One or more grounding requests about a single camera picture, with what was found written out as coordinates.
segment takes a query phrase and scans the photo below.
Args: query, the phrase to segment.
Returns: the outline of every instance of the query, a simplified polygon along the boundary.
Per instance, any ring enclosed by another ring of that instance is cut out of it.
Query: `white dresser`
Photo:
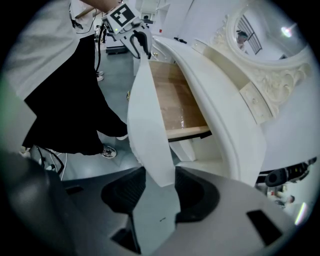
[[[206,45],[195,46],[153,37],[151,60],[141,59],[129,100],[131,148],[160,186],[174,179],[170,147],[179,166],[254,186],[266,152],[257,115],[265,110],[256,114],[250,101],[261,99],[242,93],[204,56]],[[250,90],[250,80],[240,79]]]

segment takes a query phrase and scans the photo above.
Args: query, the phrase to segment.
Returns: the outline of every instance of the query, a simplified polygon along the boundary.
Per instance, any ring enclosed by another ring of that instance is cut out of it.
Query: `white cloth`
[[[4,76],[20,99],[25,100],[76,51],[79,39],[70,20],[69,5],[69,0],[46,4],[11,49]]]
[[[82,29],[75,26],[75,32],[79,39],[91,36],[95,33],[94,18],[92,12],[82,16],[81,18],[75,18],[77,15],[82,13],[84,10],[89,8],[90,5],[81,2],[80,0],[71,0],[70,13],[74,21],[82,26]]]

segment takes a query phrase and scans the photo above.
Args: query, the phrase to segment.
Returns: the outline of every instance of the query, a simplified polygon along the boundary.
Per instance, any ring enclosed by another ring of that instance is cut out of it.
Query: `wooden drawer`
[[[189,85],[177,64],[149,61],[168,139],[209,131]]]
[[[127,129],[134,155],[159,186],[175,180],[168,139],[209,131],[179,66],[144,55],[131,90]]]
[[[245,85],[240,90],[240,94],[248,105],[258,125],[273,117],[265,99],[252,82]]]

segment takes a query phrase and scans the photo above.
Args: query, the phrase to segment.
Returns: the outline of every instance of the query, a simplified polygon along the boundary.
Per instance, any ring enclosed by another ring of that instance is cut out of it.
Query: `cable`
[[[58,169],[57,169],[56,163],[55,163],[54,159],[52,158],[51,154],[50,154],[50,158],[51,158],[51,160],[52,160],[52,162],[53,162],[53,164],[54,164],[55,171],[56,171],[56,172],[58,172]]]
[[[50,154],[50,158],[51,158],[51,160],[52,160],[52,162],[53,162],[53,164],[54,164],[55,171],[56,171],[56,172],[58,172],[58,169],[57,169],[56,163],[55,163],[55,161],[53,160],[53,158],[52,158],[52,155],[51,155],[51,154]]]
[[[87,34],[87,33],[89,33],[90,30],[91,30],[91,28],[92,28],[92,25],[94,24],[94,22],[95,22],[95,20],[96,20],[96,17],[97,17],[97,9],[95,9],[94,19],[93,19],[93,21],[92,21],[92,23],[91,23],[91,26],[90,26],[89,30],[88,30],[87,32],[85,32],[85,33],[77,33],[77,34]]]
[[[59,163],[60,163],[60,165],[61,165],[61,168],[59,169],[59,171],[58,171],[57,173],[58,173],[58,175],[60,175],[60,174],[62,173],[64,167],[65,167],[64,164],[62,163],[62,161],[60,160],[60,158],[57,157],[57,155],[56,155],[55,153],[51,152],[49,149],[46,149],[46,148],[43,148],[43,149],[44,149],[45,151],[49,152],[50,154],[52,154],[52,155],[59,161]]]
[[[65,175],[65,170],[66,170],[66,167],[67,167],[67,160],[68,160],[68,154],[66,153],[66,154],[65,154],[64,168],[63,168],[62,175],[61,175],[61,181],[63,180],[64,175]]]
[[[94,31],[94,38],[96,38],[96,36],[99,36],[101,25],[97,31]]]
[[[96,31],[98,36],[99,36],[99,34],[100,34],[101,26],[102,26],[103,23],[104,23],[104,22],[102,21],[102,22],[101,22],[101,25],[100,25],[100,27],[99,27],[99,30]]]
[[[99,66],[100,66],[100,60],[101,60],[101,50],[100,50],[100,42],[101,42],[101,36],[104,31],[105,24],[102,22],[100,27],[100,33],[99,33],[99,39],[98,39],[98,65],[96,66],[95,72],[98,72]]]
[[[42,153],[40,151],[40,148],[38,146],[36,146],[36,148],[38,149],[39,153],[40,153],[40,157],[41,157],[41,167],[42,168],[45,168],[45,159],[44,157],[42,156]]]

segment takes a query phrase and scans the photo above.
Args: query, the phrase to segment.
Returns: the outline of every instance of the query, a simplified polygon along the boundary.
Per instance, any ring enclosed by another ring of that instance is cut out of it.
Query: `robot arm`
[[[152,42],[150,30],[139,17],[140,13],[126,3],[119,4],[102,17],[109,34],[114,40],[120,40],[137,59],[141,56],[134,44],[134,38],[137,38],[147,55],[150,54]]]

